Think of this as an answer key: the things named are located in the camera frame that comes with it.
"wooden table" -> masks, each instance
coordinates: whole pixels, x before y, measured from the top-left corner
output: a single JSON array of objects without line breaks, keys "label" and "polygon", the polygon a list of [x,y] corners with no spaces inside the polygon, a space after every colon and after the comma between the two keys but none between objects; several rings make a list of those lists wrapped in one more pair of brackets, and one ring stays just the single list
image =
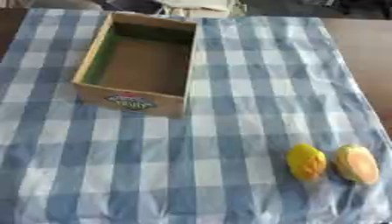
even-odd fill
[{"label": "wooden table", "polygon": [[[27,10],[0,9],[0,58]],[[392,22],[323,19],[360,88],[392,137]]]}]

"open box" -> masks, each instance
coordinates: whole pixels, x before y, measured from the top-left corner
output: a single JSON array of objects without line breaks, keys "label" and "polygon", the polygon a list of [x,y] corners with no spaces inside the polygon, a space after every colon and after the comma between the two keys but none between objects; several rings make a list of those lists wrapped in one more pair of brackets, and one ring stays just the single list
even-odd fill
[{"label": "open box", "polygon": [[84,102],[181,117],[196,24],[111,13],[73,78]]}]

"white object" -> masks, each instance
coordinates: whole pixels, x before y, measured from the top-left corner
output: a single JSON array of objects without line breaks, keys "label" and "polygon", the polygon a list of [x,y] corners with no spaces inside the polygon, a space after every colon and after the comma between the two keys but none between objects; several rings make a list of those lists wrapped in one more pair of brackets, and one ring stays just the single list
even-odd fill
[{"label": "white object", "polygon": [[229,11],[235,0],[156,0],[172,8],[209,9],[212,11]]}]

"table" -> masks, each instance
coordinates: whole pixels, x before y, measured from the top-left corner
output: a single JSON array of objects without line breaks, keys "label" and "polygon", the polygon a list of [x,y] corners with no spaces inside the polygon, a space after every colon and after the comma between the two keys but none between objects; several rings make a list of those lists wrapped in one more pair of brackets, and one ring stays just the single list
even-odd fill
[{"label": "table", "polygon": [[[0,9],[0,59],[27,10]],[[392,96],[390,55],[392,55],[392,23],[385,20],[323,18],[325,27],[336,41],[354,78],[392,135]]]},{"label": "table", "polygon": [[[182,120],[80,104],[69,78],[100,19],[31,10],[0,65],[2,222],[390,218],[391,142],[318,19],[201,20]],[[355,185],[333,166],[296,181],[284,154],[302,142],[330,159],[366,145],[380,183]]]}]

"yellow fruit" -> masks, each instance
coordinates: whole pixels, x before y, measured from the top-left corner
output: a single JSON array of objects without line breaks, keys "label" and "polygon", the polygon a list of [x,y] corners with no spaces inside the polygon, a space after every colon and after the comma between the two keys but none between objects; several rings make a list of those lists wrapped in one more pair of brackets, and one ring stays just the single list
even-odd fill
[{"label": "yellow fruit", "polygon": [[365,147],[348,144],[338,148],[335,164],[345,179],[372,185],[379,178],[375,158]]},{"label": "yellow fruit", "polygon": [[291,148],[286,161],[294,177],[301,180],[317,179],[326,169],[326,155],[305,143]]}]

